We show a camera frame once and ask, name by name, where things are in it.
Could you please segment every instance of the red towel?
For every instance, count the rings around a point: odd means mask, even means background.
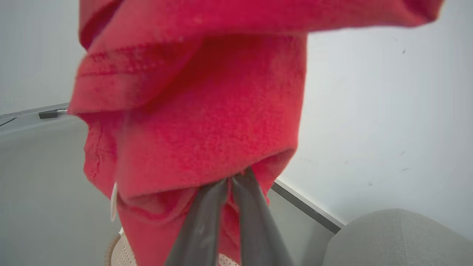
[[[110,197],[140,266],[162,265],[196,188],[248,166],[264,191],[298,140],[307,33],[417,26],[441,0],[81,0],[87,49],[70,112],[84,171]],[[220,253],[239,261],[238,209]]]

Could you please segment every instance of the gray surface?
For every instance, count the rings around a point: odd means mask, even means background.
[[[342,228],[324,261],[324,266],[378,265],[473,265],[473,242],[425,216],[391,209]]]
[[[321,266],[333,233],[270,190],[270,211],[296,266]]]
[[[82,172],[86,133],[79,124],[0,142],[0,265],[103,265],[121,226]]]

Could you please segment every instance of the white trim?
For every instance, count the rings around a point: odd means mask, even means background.
[[[332,213],[330,213],[325,208],[323,208],[318,202],[310,199],[309,197],[297,191],[297,189],[291,186],[288,181],[284,180],[283,177],[281,176],[278,177],[275,183],[281,186],[282,188],[284,188],[285,190],[287,190],[289,193],[293,194],[296,198],[298,198],[303,203],[307,204],[307,206],[311,207],[316,212],[320,213],[323,217],[333,222],[336,226],[342,228],[343,226],[347,224],[346,222],[338,219]]]

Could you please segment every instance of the laundry basket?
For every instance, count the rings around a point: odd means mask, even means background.
[[[235,261],[219,254],[220,266],[239,266]],[[137,266],[135,255],[128,243],[123,228],[112,239],[105,252],[104,266]]]

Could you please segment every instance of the metal tongs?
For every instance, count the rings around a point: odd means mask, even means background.
[[[164,265],[218,265],[220,210],[227,200],[227,182],[240,210],[242,266],[293,266],[251,168],[199,189]]]

